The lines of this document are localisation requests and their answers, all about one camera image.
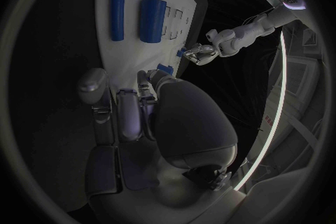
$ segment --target white board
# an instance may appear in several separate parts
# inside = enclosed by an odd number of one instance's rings
[[[179,58],[176,52],[184,47],[193,19],[194,0],[163,0],[167,6],[183,10],[179,34],[176,39],[162,39],[160,43],[149,44],[140,41],[139,18],[141,0],[125,0],[124,40],[112,41],[109,29],[109,0],[96,0],[96,27],[100,54],[105,70],[109,74],[110,87],[115,97],[120,88],[137,90],[137,72],[156,69],[159,63],[173,66],[176,75]]]

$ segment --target light strip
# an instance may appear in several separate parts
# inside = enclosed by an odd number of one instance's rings
[[[278,123],[280,120],[280,116],[281,116],[281,112],[282,112],[282,107],[283,107],[283,102],[284,102],[284,93],[286,91],[286,81],[287,81],[287,59],[286,59],[286,48],[284,46],[284,39],[283,39],[283,32],[281,32],[281,47],[282,47],[282,83],[281,83],[281,92],[280,92],[280,100],[279,100],[279,106],[278,106],[278,110],[276,113],[276,117],[274,118],[274,123],[272,128],[270,129],[269,132],[269,136],[266,140],[266,143],[263,147],[263,149],[261,150],[259,156],[256,158],[254,164],[252,165],[252,167],[250,168],[250,170],[248,171],[248,173],[244,176],[244,178],[238,183],[238,185],[236,185],[236,187],[234,188],[234,190],[239,190],[251,177],[251,175],[253,174],[253,172],[255,171],[255,169],[258,167],[258,165],[261,163],[263,157],[266,154],[266,151],[274,137],[274,134],[276,133],[277,127],[278,127]]]
[[[283,4],[284,4],[285,7],[289,8],[290,10],[305,10],[306,9],[305,6],[302,6],[302,7],[291,7],[291,6],[287,5],[284,2],[283,2]]]

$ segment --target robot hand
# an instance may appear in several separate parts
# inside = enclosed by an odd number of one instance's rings
[[[275,28],[296,19],[287,7],[280,5],[269,14],[257,15],[250,24],[219,33],[215,29],[210,30],[206,36],[213,46],[196,44],[183,55],[199,66],[211,62],[218,55],[230,57],[236,55],[241,48],[253,44],[258,36],[269,35],[275,31]]]

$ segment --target black curtain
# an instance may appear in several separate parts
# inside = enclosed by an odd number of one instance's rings
[[[248,17],[268,10],[266,0],[208,0],[198,42],[209,44],[206,33],[242,25]],[[234,126],[238,154],[228,168],[234,174],[249,153],[260,127],[268,88],[268,71],[280,42],[281,27],[232,57],[217,57],[204,66],[190,63],[181,78],[209,94]]]

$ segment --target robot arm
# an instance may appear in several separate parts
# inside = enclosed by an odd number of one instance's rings
[[[212,29],[206,36],[212,42],[213,50],[210,50],[209,45],[205,45],[206,49],[203,49],[202,45],[196,44],[183,55],[199,66],[211,62],[218,55],[230,57],[237,54],[241,48],[253,44],[258,36],[269,35],[275,31],[275,28],[296,19],[297,17],[281,4],[269,14],[258,15],[250,24],[241,25],[232,30],[223,30],[219,33]]]

